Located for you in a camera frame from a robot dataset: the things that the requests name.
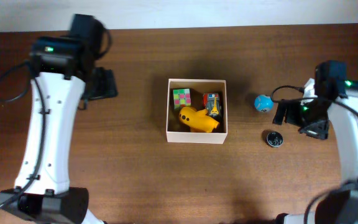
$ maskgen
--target open box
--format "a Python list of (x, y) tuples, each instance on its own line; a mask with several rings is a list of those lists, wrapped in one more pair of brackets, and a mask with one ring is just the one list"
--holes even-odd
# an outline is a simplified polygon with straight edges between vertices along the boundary
[[(190, 89), (191, 106), (203, 108), (203, 93), (219, 93), (222, 106), (222, 121), (212, 133), (192, 133), (190, 128), (179, 121), (179, 110), (173, 107), (173, 90)], [(222, 144), (227, 136), (227, 96), (225, 80), (174, 79), (168, 81), (167, 98), (167, 141)]]

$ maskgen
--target small box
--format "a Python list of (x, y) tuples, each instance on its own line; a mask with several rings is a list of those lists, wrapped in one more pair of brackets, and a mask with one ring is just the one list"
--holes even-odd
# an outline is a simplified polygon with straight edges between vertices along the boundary
[(173, 108), (179, 110), (184, 106), (191, 106), (190, 89), (173, 90)]
[[(178, 120), (178, 110), (174, 104), (174, 90), (189, 89), (191, 93), (191, 106), (197, 110), (203, 109), (204, 93), (221, 94), (222, 121), (217, 132), (213, 133), (192, 133), (184, 130), (184, 124)], [(222, 144), (227, 137), (227, 96), (225, 80), (192, 80), (192, 79), (174, 79), (168, 81), (167, 96), (167, 125), (166, 125), (168, 142), (188, 142), (188, 143), (209, 143)]]

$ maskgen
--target black round object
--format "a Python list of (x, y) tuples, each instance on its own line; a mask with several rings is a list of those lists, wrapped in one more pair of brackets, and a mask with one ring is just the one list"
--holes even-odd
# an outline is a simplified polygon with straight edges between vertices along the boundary
[(280, 133), (272, 131), (271, 133), (268, 133), (266, 142), (269, 146), (280, 147), (283, 144), (284, 139)]

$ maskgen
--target white cardboard box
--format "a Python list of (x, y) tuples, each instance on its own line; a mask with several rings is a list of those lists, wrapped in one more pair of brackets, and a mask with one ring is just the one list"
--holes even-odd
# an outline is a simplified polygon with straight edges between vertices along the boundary
[[(223, 111), (223, 132), (222, 133), (191, 133), (169, 131), (169, 117), (173, 113), (170, 101), (172, 101), (171, 92), (173, 89), (190, 88), (199, 93), (213, 93), (220, 92), (221, 104)], [(168, 81), (168, 98), (167, 98), (167, 141), (168, 142), (188, 142), (188, 143), (209, 143), (209, 144), (223, 144), (227, 136), (227, 96), (226, 96), (226, 81), (225, 80), (193, 80), (193, 79), (176, 79), (170, 78)]]

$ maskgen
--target toy figure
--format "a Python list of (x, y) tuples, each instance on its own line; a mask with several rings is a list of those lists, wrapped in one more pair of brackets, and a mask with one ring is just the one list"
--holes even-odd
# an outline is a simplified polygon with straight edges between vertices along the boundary
[(179, 120), (190, 127), (191, 132), (211, 133), (219, 126), (219, 122), (207, 116), (208, 110), (196, 111), (195, 108), (186, 106), (180, 110)]
[(220, 104), (219, 94), (205, 93), (203, 95), (203, 105), (208, 110), (208, 116), (214, 119), (222, 118), (222, 106)]

